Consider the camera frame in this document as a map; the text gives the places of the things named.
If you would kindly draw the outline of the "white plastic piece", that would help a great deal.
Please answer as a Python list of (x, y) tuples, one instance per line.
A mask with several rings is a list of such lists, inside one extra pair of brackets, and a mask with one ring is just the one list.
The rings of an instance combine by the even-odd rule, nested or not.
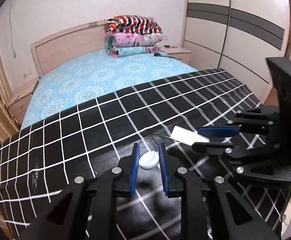
[(210, 140), (207, 137), (204, 137), (198, 134), (197, 132), (187, 130), (180, 126), (175, 126), (173, 128), (170, 138), (189, 146), (192, 146), (196, 142), (204, 142), (204, 143), (210, 142)]

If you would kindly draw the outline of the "small white cap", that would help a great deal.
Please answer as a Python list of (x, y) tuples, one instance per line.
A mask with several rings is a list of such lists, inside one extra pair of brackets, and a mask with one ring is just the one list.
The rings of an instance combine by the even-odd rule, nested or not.
[(149, 151), (140, 157), (139, 166), (144, 170), (152, 170), (158, 165), (159, 162), (159, 154), (155, 151)]

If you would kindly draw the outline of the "black white grid blanket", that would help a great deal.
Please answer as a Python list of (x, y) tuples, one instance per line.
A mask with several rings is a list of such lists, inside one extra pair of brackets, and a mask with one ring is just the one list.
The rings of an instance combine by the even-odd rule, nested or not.
[[(170, 139), (175, 126), (196, 131), (225, 126), (236, 111), (260, 101), (245, 83), (223, 69), (167, 77), (101, 96), (22, 129), (0, 144), (0, 208), (14, 239), (30, 226), (74, 178), (96, 178), (130, 155), (167, 152), (201, 178), (233, 177), (222, 160), (196, 154)], [(233, 187), (258, 215), (281, 234), (289, 190), (247, 182)], [(114, 239), (181, 239), (181, 201), (162, 189), (160, 168), (139, 169), (137, 189), (117, 199)]]

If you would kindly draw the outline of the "right beige nightstand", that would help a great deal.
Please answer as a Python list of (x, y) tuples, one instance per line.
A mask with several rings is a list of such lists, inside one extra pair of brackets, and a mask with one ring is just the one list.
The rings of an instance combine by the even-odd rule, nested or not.
[(190, 62), (190, 56), (192, 54), (191, 51), (181, 48), (181, 47), (160, 47), (160, 51), (163, 53), (168, 54), (170, 57), (173, 57), (175, 59), (178, 59), (179, 61), (182, 61), (183, 63), (189, 64)]

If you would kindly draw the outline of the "beige nightstand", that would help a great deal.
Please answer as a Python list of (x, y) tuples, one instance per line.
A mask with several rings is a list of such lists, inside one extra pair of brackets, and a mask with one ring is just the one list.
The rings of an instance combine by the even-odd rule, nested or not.
[(8, 102), (8, 112), (18, 125), (21, 125), (28, 105), (39, 83), (36, 77), (19, 87)]
[(173, 57), (175, 59), (178, 59), (179, 61), (182, 61), (183, 63), (189, 64), (190, 62), (190, 56), (192, 54), (191, 51), (181, 48), (181, 47), (160, 47), (160, 51), (163, 53), (168, 54), (170, 57)]

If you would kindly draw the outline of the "white grey sliding wardrobe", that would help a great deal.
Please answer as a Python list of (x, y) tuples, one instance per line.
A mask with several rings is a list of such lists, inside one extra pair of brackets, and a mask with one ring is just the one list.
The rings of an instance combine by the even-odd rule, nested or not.
[(289, 0), (187, 0), (183, 46), (192, 67), (224, 69), (265, 101), (266, 59), (285, 54), (289, 29)]

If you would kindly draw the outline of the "left beige nightstand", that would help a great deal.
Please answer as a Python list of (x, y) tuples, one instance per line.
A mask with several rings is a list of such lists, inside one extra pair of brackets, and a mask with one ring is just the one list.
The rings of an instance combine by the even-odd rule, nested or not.
[(18, 125), (21, 125), (28, 105), (39, 83), (36, 77), (19, 87), (8, 102), (8, 112)]

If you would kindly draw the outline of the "light blue folded quilt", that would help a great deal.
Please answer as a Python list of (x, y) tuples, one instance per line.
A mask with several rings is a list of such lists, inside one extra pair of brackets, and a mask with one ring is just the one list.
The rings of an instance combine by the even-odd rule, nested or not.
[(140, 54), (156, 53), (160, 50), (158, 46), (149, 47), (107, 47), (105, 51), (112, 57), (126, 57)]

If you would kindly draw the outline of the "light blue bed sheet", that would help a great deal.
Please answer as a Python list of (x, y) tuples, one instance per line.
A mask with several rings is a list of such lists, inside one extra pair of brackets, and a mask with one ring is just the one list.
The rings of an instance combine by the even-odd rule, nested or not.
[(39, 79), (21, 127), (126, 87), (194, 71), (195, 68), (164, 53), (118, 58), (104, 50), (88, 53)]

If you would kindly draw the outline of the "striped red folded quilt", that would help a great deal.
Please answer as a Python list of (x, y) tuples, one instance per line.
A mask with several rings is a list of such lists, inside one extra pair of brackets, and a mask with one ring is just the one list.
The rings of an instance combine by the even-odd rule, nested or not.
[(162, 33), (161, 27), (154, 19), (137, 16), (137, 15), (121, 15), (114, 16), (105, 20), (109, 27), (107, 32), (112, 33), (132, 33), (132, 34), (157, 34)]

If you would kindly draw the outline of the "pink folded quilt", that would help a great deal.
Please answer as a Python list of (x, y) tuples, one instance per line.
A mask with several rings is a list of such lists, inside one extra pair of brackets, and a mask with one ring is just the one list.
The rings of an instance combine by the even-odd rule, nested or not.
[(105, 36), (105, 48), (112, 47), (149, 47), (163, 40), (161, 33), (137, 34), (137, 33), (107, 33)]

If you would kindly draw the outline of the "beige wooden headboard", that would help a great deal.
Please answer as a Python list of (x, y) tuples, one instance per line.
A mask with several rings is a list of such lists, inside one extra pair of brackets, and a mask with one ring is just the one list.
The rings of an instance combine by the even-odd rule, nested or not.
[(49, 35), (31, 45), (39, 77), (76, 57), (103, 50), (109, 24), (105, 21), (77, 25)]

